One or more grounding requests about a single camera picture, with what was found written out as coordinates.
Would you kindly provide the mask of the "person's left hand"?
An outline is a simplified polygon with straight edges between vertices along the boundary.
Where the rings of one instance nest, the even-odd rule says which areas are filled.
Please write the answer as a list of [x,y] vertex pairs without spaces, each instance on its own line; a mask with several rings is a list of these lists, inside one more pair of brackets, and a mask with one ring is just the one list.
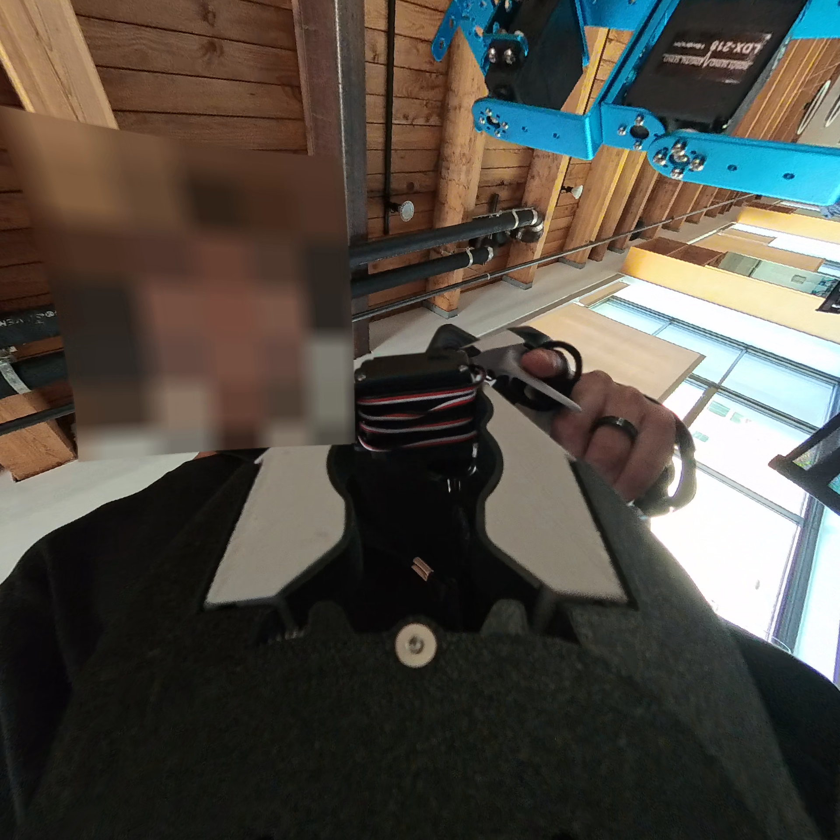
[[583,373],[570,398],[580,411],[556,414],[551,437],[592,467],[620,498],[641,497],[673,457],[675,415],[603,371]]

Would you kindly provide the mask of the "dark steel column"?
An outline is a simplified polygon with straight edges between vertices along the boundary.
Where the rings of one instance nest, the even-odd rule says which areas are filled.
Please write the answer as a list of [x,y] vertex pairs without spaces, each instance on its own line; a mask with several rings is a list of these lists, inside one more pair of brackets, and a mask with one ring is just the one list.
[[350,245],[368,238],[363,1],[291,3],[308,152],[343,166]]

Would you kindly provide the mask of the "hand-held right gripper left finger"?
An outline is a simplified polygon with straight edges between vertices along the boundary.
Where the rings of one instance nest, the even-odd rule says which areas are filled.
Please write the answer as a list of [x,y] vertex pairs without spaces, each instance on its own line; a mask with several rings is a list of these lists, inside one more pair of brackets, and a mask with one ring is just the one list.
[[347,490],[352,448],[270,448],[209,585],[204,606],[316,600],[361,578],[361,539]]

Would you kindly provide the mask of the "black ceiling pipe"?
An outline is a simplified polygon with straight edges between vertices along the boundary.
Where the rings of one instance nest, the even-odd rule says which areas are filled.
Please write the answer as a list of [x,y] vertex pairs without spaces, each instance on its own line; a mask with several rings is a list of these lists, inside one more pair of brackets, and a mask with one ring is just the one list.
[[408,234],[391,235],[352,245],[349,250],[350,269],[383,259],[464,242],[521,228],[540,228],[544,216],[535,208],[512,208],[501,213],[477,216],[468,222],[446,227],[418,230]]
[[426,280],[471,266],[483,266],[494,256],[490,245],[466,248],[452,255],[429,259],[424,262],[376,272],[354,280],[350,286],[351,299],[365,298],[380,291],[404,286],[418,280]]

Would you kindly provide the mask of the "black servo motor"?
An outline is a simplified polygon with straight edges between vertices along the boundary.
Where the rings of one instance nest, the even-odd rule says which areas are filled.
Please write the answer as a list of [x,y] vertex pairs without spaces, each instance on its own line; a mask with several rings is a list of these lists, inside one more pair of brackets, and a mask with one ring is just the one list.
[[482,374],[465,351],[373,359],[355,373],[351,487],[365,537],[426,585],[469,546],[463,496],[478,467]]

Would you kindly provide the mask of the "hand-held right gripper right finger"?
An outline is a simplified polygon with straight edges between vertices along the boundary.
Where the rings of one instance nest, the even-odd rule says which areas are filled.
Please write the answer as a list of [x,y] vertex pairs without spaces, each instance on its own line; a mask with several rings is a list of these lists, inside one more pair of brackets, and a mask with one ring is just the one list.
[[491,547],[556,595],[626,604],[565,451],[496,391],[486,387],[484,395],[501,461],[483,508]]

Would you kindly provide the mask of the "large window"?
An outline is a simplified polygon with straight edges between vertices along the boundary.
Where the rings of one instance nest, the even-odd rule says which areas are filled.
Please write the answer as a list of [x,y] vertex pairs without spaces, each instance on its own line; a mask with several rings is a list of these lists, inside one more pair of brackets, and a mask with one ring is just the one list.
[[721,616],[838,683],[838,516],[770,467],[838,412],[838,345],[640,280],[595,311],[702,356],[665,399],[696,497],[654,533]]

